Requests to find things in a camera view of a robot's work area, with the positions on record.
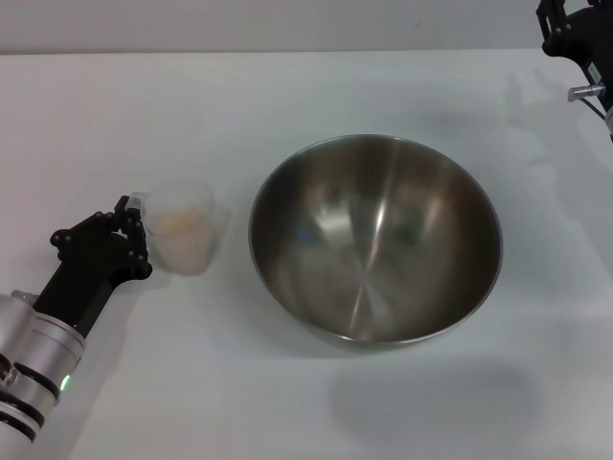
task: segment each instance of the translucent cup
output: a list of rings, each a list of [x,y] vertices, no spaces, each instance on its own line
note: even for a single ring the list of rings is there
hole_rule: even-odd
[[[216,226],[213,189],[206,184],[171,182],[147,194],[132,194],[153,246],[170,271],[199,275],[211,260]]]

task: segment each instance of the stainless steel bowl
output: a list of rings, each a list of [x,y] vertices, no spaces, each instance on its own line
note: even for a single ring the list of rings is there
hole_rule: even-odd
[[[288,311],[364,343],[447,331],[481,306],[502,262],[498,218],[477,182],[435,150],[378,135],[283,162],[256,198],[249,243]]]

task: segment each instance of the bowl rim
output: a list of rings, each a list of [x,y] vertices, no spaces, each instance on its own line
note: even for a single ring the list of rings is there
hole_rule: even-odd
[[[462,318],[460,318],[456,322],[450,324],[446,328],[440,329],[440,330],[438,330],[438,331],[436,331],[434,333],[430,333],[428,335],[422,335],[422,336],[419,336],[419,337],[408,338],[408,339],[403,339],[403,340],[377,340],[377,341],[372,341],[372,340],[362,340],[362,339],[358,339],[358,338],[348,337],[348,336],[342,335],[340,333],[334,333],[332,331],[329,331],[328,329],[323,328],[319,324],[313,323],[312,321],[308,321],[307,319],[305,319],[305,318],[295,314],[293,311],[289,310],[283,304],[283,302],[277,297],[277,295],[275,294],[274,290],[270,288],[270,286],[268,285],[268,283],[266,282],[266,280],[262,276],[261,271],[260,271],[260,267],[259,267],[259,265],[258,265],[258,263],[256,261],[256,257],[255,257],[255,254],[254,254],[252,235],[253,235],[254,212],[256,210],[256,207],[258,205],[258,202],[260,200],[260,197],[261,197],[261,194],[262,194],[263,190],[266,188],[268,183],[272,180],[272,177],[274,175],[276,175],[276,173],[280,169],[282,169],[287,163],[292,161],[294,158],[297,158],[298,156],[301,156],[301,155],[305,154],[308,150],[312,150],[314,148],[323,146],[324,144],[332,143],[332,142],[338,141],[340,139],[351,139],[351,138],[377,138],[377,139],[385,139],[385,140],[394,140],[394,141],[400,141],[400,142],[403,142],[403,143],[411,144],[411,145],[413,145],[415,147],[418,147],[420,149],[426,149],[429,152],[431,152],[431,153],[435,154],[436,156],[438,156],[439,158],[442,158],[445,161],[450,162],[455,168],[458,168],[461,172],[463,172],[466,175],[466,177],[468,178],[468,180],[470,180],[473,183],[473,185],[477,188],[477,190],[481,192],[481,195],[483,196],[483,198],[486,201],[486,204],[488,205],[488,207],[489,207],[489,209],[490,209],[490,211],[491,211],[491,213],[492,213],[492,215],[494,217],[494,223],[495,223],[496,230],[497,230],[497,233],[498,233],[498,240],[500,242],[499,243],[499,249],[498,249],[498,265],[496,267],[496,271],[494,273],[494,276],[491,279],[491,283],[489,284],[488,290],[485,292],[485,294],[482,296],[482,298],[479,300],[479,302],[477,302],[477,305],[471,311],[469,311],[467,314],[465,314]],[[345,135],[330,137],[329,139],[325,139],[323,141],[315,142],[314,144],[311,144],[311,145],[309,145],[309,146],[307,146],[307,147],[305,147],[303,149],[300,149],[297,152],[292,153],[291,155],[289,155],[287,158],[285,158],[285,160],[283,162],[281,162],[266,177],[266,179],[260,185],[260,188],[258,189],[258,193],[256,194],[256,197],[254,198],[253,203],[251,205],[251,211],[249,212],[249,225],[248,225],[248,228],[247,228],[247,232],[248,232],[249,254],[251,256],[251,262],[254,265],[254,268],[256,269],[256,271],[258,272],[258,276],[260,277],[260,281],[264,284],[264,286],[266,287],[266,290],[268,290],[270,295],[272,295],[273,299],[275,299],[275,301],[278,304],[280,304],[281,307],[283,307],[283,309],[286,312],[291,314],[294,318],[296,318],[301,323],[304,323],[305,325],[308,325],[308,326],[310,326],[312,328],[315,328],[318,331],[322,331],[322,332],[324,332],[326,334],[329,334],[331,336],[340,338],[340,339],[345,340],[345,341],[350,342],[350,343],[359,344],[359,345],[366,345],[366,346],[372,346],[372,347],[376,347],[376,346],[385,347],[385,346],[394,346],[394,345],[409,345],[409,344],[414,344],[414,343],[422,342],[423,340],[427,340],[429,338],[436,337],[437,335],[441,335],[441,334],[444,334],[446,332],[449,332],[450,330],[452,330],[455,327],[459,326],[460,324],[464,323],[470,316],[472,316],[478,309],[480,309],[483,306],[483,304],[488,300],[489,296],[491,295],[491,292],[493,291],[494,287],[496,286],[496,282],[498,281],[498,277],[500,275],[500,270],[502,268],[502,262],[503,262],[503,257],[504,257],[504,240],[503,240],[502,226],[500,225],[500,219],[498,218],[498,214],[496,213],[496,209],[494,208],[493,203],[491,202],[491,199],[489,199],[488,194],[486,193],[484,188],[479,184],[479,182],[477,182],[477,180],[472,176],[472,174],[470,172],[468,172],[465,168],[463,168],[455,160],[449,158],[447,155],[439,152],[438,150],[432,149],[431,147],[425,146],[424,144],[420,144],[419,142],[415,142],[415,141],[411,141],[409,139],[405,139],[405,138],[398,137],[398,136],[387,135],[387,134],[345,134]]]

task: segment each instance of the robotic arm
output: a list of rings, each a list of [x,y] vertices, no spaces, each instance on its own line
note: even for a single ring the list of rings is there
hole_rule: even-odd
[[[151,274],[140,211],[127,203],[54,233],[61,264],[39,296],[0,294],[0,459],[34,441],[113,290]]]
[[[541,0],[536,15],[547,56],[569,58],[583,71],[588,86],[571,88],[568,100],[583,101],[613,134],[613,0],[588,0],[589,7],[566,14],[565,0]],[[604,113],[586,98],[599,99]]]

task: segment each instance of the white table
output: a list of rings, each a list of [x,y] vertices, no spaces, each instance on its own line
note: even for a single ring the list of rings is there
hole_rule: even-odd
[[[613,145],[530,51],[0,57],[0,291],[40,291],[49,237],[196,177],[231,213],[211,268],[106,306],[32,458],[601,460],[613,456]],[[483,185],[505,257],[482,308],[409,349],[303,328],[247,246],[288,155],[405,137]]]

